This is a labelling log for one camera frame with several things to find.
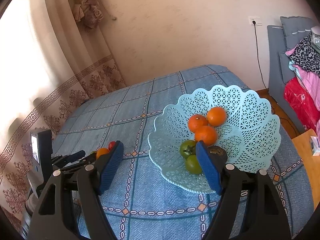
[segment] beige wall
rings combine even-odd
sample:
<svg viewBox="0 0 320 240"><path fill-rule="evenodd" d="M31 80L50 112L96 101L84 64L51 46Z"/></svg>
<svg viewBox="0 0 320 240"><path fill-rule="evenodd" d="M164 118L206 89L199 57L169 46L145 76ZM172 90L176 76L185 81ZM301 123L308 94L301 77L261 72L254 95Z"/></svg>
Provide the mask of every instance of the beige wall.
<svg viewBox="0 0 320 240"><path fill-rule="evenodd" d="M268 85L267 25L280 16L315 18L305 0L103 0L118 20L101 29L128 85L202 64L228 67L250 88L263 89L260 64Z"/></svg>

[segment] metal bolt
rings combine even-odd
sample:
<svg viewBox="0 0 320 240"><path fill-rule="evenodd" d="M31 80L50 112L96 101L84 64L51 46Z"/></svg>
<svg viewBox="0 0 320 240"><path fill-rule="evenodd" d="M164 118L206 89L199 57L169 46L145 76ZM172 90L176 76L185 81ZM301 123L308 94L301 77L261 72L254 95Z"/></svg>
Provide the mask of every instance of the metal bolt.
<svg viewBox="0 0 320 240"><path fill-rule="evenodd" d="M264 169L259 170L259 173L260 173L262 176L266 176L266 174L267 174L267 172L266 172Z"/></svg>
<svg viewBox="0 0 320 240"><path fill-rule="evenodd" d="M233 164L231 164L231 163L228 163L226 165L226 168L227 168L227 170L232 171L235 168L235 166Z"/></svg>
<svg viewBox="0 0 320 240"><path fill-rule="evenodd" d="M60 171L60 170L55 170L55 171L53 172L53 175L54 175L55 177L59 176L60 174L61 174L61 171Z"/></svg>
<svg viewBox="0 0 320 240"><path fill-rule="evenodd" d="M86 165L85 170L86 171L92 171L93 168L94 168L94 166L92 164L88 164L88 165Z"/></svg>

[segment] power cord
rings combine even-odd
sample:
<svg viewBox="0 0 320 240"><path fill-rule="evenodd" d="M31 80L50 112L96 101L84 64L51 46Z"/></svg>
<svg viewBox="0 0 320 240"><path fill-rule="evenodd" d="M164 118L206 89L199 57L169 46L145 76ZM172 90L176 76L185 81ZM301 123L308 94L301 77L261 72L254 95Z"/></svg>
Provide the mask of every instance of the power cord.
<svg viewBox="0 0 320 240"><path fill-rule="evenodd" d="M258 60L258 66L259 66L259 70L260 70L260 75L261 75L261 79L262 79L262 83L263 83L263 85L264 85L264 88L265 88L266 90L268 90L267 87L266 87L266 85L265 85L265 83L264 83L263 75L262 75L262 71L261 71L261 67L260 67L256 21L252 21L252 23L253 23L253 25L254 25L254 34L255 34L255 36L256 36L257 60ZM267 92L267 99L269 100L269 102L271 101L271 100L269 99L269 92ZM271 104L271 103L270 103L270 105L271 105L271 112L272 112L272 114L275 114L275 109L272 107L272 104ZM294 130L296 136L299 135L299 134L297 133L296 129L293 127L293 125L290 123L290 121L289 121L288 119L283 118L283 117L279 117L279 119L286 120L286 121L290 124L290 126L292 127L292 129Z"/></svg>

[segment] green tomato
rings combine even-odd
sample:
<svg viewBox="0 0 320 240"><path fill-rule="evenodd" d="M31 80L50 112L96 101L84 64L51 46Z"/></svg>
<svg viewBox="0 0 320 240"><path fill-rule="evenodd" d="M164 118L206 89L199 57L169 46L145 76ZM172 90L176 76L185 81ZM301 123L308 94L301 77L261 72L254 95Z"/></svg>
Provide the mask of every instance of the green tomato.
<svg viewBox="0 0 320 240"><path fill-rule="evenodd" d="M196 154L196 141L194 140L186 140L180 145L180 154L185 159L190 155Z"/></svg>
<svg viewBox="0 0 320 240"><path fill-rule="evenodd" d="M197 160L197 156L190 155L185 161L186 169L192 174L200 175L202 168Z"/></svg>

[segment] red cloth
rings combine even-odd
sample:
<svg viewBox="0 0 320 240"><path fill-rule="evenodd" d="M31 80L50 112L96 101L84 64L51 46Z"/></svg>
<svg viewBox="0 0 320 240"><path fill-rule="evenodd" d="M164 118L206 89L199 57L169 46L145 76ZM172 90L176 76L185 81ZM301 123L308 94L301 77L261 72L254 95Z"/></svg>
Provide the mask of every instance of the red cloth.
<svg viewBox="0 0 320 240"><path fill-rule="evenodd" d="M295 77L290 80L284 88L284 99L297 114L305 130L313 129L320 118L320 112L316 109L315 103L308 91L306 91Z"/></svg>

